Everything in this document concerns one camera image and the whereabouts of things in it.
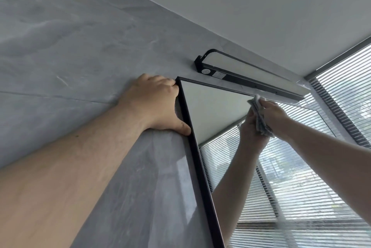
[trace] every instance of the forearm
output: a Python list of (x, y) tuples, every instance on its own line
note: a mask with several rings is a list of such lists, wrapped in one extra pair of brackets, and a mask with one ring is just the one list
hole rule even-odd
[(228, 170), (212, 193), (225, 245), (229, 243), (242, 213), (259, 153), (240, 144)]
[(115, 107), (0, 170), (0, 246), (68, 248), (143, 130)]
[(284, 139), (362, 218), (371, 224), (371, 150), (287, 119)]

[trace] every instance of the reflected blinds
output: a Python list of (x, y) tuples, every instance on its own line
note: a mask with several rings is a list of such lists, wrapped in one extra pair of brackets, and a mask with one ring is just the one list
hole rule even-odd
[[(317, 111), (280, 106), (291, 118), (333, 136)], [(225, 174), (238, 142), (235, 126), (201, 147), (211, 190)], [(366, 248), (371, 247), (371, 230), (289, 144), (273, 138), (259, 157), (230, 246)]]
[(353, 139), (371, 148), (371, 45), (310, 83)]

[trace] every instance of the mirror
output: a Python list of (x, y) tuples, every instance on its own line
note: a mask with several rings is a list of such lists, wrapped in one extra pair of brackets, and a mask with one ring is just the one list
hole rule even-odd
[[(237, 151), (253, 95), (177, 81), (194, 162), (203, 170), (200, 188), (208, 190), (203, 198), (215, 247), (223, 246), (221, 236), (230, 247), (317, 247), (313, 238), (332, 237), (324, 223), (355, 216), (286, 142), (271, 138), (258, 156), (248, 143)], [(292, 119), (334, 136), (310, 109), (315, 104), (311, 95), (297, 105), (279, 103)]]

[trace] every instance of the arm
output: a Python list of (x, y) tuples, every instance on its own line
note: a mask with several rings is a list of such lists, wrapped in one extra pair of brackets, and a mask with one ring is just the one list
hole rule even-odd
[(266, 123), (366, 222), (371, 224), (371, 150), (349, 144), (290, 119), (261, 101)]
[(0, 170), (0, 247), (68, 248), (143, 130), (190, 128), (175, 81), (143, 74), (91, 123)]
[(256, 133), (252, 109), (240, 128), (240, 144), (223, 178), (212, 193), (225, 245), (237, 226), (255, 172), (257, 159), (269, 138)]

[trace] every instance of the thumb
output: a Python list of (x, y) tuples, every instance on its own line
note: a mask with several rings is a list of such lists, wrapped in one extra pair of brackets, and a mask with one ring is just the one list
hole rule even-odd
[(184, 123), (181, 119), (176, 117), (173, 123), (172, 129), (181, 135), (190, 135), (191, 134), (191, 127)]

